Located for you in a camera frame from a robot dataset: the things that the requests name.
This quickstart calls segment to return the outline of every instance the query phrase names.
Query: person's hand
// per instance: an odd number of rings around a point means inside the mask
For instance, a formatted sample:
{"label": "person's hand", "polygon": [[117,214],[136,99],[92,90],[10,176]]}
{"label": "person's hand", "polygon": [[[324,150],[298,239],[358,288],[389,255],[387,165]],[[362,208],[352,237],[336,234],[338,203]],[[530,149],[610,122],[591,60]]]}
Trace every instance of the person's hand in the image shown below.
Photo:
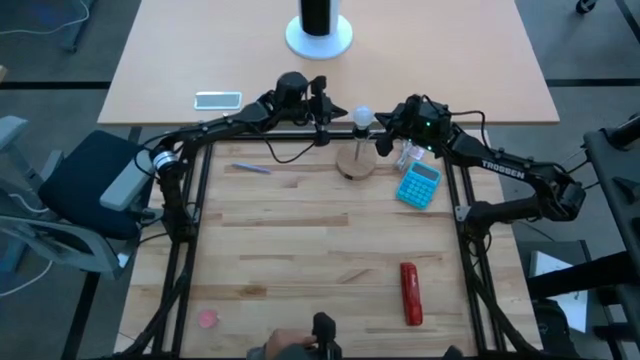
{"label": "person's hand", "polygon": [[311,346],[317,341],[315,335],[308,335],[298,330],[276,329],[267,341],[265,360],[273,360],[282,350],[290,345]]}

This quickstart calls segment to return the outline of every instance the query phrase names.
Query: small pink disk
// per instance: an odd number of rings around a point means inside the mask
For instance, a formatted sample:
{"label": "small pink disk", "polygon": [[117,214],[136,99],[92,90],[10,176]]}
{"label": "small pink disk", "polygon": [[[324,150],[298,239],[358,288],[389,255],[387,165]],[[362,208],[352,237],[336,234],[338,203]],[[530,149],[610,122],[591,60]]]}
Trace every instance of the small pink disk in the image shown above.
{"label": "small pink disk", "polygon": [[198,315],[198,324],[203,329],[209,329],[218,324],[218,312],[215,310],[202,310]]}

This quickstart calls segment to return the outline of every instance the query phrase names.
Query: white cable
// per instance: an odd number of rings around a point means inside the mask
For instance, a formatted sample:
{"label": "white cable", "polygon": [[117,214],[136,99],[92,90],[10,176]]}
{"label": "white cable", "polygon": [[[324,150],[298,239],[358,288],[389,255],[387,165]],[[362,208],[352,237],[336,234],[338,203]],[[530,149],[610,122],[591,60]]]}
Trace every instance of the white cable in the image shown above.
{"label": "white cable", "polygon": [[53,264],[53,261],[49,260],[49,265],[47,265],[47,268],[44,269],[44,271],[40,275],[34,277],[33,279],[27,281],[26,283],[18,286],[17,288],[15,288],[13,290],[9,290],[7,292],[0,293],[0,298],[5,297],[5,296],[9,296],[9,295],[14,294],[14,293],[17,293],[18,291],[26,288],[27,286],[33,284],[34,282],[40,280],[43,276],[47,275],[47,273],[49,272],[49,269],[51,269],[51,265],[52,264]]}
{"label": "white cable", "polygon": [[87,5],[85,5],[84,1],[79,0],[80,4],[82,4],[82,6],[84,6],[84,9],[86,10],[86,14],[84,16],[84,18],[79,19],[79,20],[74,20],[72,22],[68,22],[66,24],[62,24],[60,26],[58,26],[57,28],[50,30],[50,31],[35,31],[35,30],[22,30],[22,29],[17,29],[17,30],[7,30],[7,31],[0,31],[0,35],[10,35],[10,34],[31,34],[31,35],[51,35],[55,32],[58,32],[64,28],[66,28],[67,26],[71,26],[71,25],[75,25],[75,24],[79,24],[81,22],[85,22],[87,20],[89,20],[89,16],[91,15],[89,13],[89,8],[87,7]]}
{"label": "white cable", "polygon": [[27,204],[26,201],[24,201],[24,198],[22,196],[20,196],[19,194],[9,194],[9,197],[17,198],[18,200],[20,200],[22,205],[24,207],[26,207],[27,209],[29,209],[29,211],[31,211],[32,213],[42,214],[42,213],[46,213],[47,211],[49,211],[49,208],[44,208],[44,209],[34,209],[34,208],[32,208],[31,206],[29,206],[29,204]]}

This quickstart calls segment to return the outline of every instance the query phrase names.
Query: wooden work surface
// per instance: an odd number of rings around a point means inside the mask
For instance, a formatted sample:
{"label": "wooden work surface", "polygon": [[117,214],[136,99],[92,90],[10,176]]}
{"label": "wooden work surface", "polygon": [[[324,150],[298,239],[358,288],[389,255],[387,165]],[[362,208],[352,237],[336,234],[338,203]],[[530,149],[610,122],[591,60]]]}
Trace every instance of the wooden work surface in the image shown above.
{"label": "wooden work surface", "polygon": [[513,0],[344,0],[354,41],[327,61],[287,47],[297,12],[297,0],[143,0],[98,122],[217,118],[193,109],[196,92],[241,91],[246,104],[288,71],[326,75],[327,94],[349,111],[390,112],[419,93],[490,123],[559,121]]}
{"label": "wooden work surface", "polygon": [[[443,178],[421,212],[395,199],[401,175],[391,164],[401,146],[378,159],[372,177],[351,182],[335,168],[342,144],[313,148],[286,165],[275,164],[263,142],[215,146],[182,357],[244,357],[275,328],[311,331],[319,311],[336,320],[346,357],[442,356],[449,345],[468,356],[476,353],[442,162],[430,153],[423,159]],[[276,142],[274,147],[290,158],[306,145]],[[233,162],[265,166],[272,174],[235,169]],[[503,200],[496,175],[475,169],[472,178],[479,199]],[[152,205],[161,203],[156,187]],[[150,228],[143,237],[162,231]],[[498,303],[539,346],[511,228],[494,225],[492,233],[489,259]],[[129,345],[158,308],[169,249],[167,237],[140,247],[116,350]],[[419,327],[404,322],[401,261],[415,263],[419,271],[424,313]],[[219,312],[216,328],[199,327],[198,313],[205,309]],[[174,320],[170,323],[172,334]],[[485,328],[490,338],[486,320]]]}

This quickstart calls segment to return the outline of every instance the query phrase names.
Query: white phone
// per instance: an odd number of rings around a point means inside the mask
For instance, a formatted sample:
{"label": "white phone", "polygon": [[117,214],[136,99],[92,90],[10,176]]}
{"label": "white phone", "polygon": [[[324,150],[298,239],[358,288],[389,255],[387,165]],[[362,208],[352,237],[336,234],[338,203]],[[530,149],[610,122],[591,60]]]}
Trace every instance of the white phone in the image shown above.
{"label": "white phone", "polygon": [[242,104],[242,93],[238,91],[200,91],[193,104],[196,110],[237,110]]}

